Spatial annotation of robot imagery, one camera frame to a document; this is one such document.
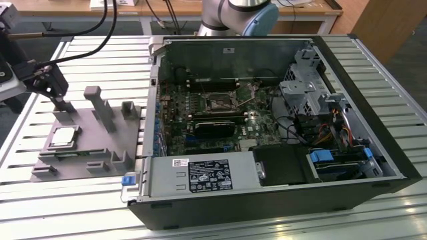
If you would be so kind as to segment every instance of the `metal table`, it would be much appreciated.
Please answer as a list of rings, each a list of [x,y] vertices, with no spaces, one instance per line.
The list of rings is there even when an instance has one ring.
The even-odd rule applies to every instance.
[[[74,37],[60,43],[53,58],[92,50],[104,37]],[[360,41],[324,36],[341,65],[384,125],[427,176],[427,116]],[[148,36],[114,36],[101,52],[64,62],[65,96],[89,107],[85,86],[100,85],[112,106],[132,100],[145,106],[149,83]],[[30,170],[54,120],[53,105],[32,94],[0,150],[0,238],[5,239],[397,239],[427,234],[427,180],[369,200],[352,210],[256,221],[151,231],[120,200],[121,177],[30,183]],[[141,113],[139,145],[144,140]]]

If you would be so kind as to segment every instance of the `motherboard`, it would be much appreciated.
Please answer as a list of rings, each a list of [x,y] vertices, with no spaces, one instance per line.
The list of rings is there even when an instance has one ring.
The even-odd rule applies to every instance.
[[[195,79],[161,84],[159,93],[168,156],[244,152],[281,142],[271,87],[260,81]]]

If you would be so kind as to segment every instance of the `white label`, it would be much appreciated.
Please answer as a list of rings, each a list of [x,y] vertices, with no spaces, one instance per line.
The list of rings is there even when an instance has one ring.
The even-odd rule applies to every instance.
[[[137,15],[139,13],[136,11],[121,11],[118,12],[120,15]]]
[[[221,50],[221,53],[223,53],[223,54],[233,54],[233,53],[235,53],[235,49],[233,49],[233,48],[224,48],[224,49]]]
[[[188,166],[188,158],[172,159],[172,167]]]

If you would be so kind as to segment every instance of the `barcode sticker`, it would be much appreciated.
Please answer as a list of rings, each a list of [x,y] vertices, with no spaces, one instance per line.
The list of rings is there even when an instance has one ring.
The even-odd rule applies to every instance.
[[[188,158],[172,159],[173,167],[185,167],[188,166]]]

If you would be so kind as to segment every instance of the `red wire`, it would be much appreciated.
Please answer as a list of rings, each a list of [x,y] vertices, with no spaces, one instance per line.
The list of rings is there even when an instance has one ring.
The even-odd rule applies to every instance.
[[[321,135],[321,129],[323,129],[325,126],[327,126],[327,124],[324,123],[324,124],[321,124],[321,126],[320,126],[320,128],[319,128],[319,137],[320,137],[320,135]]]

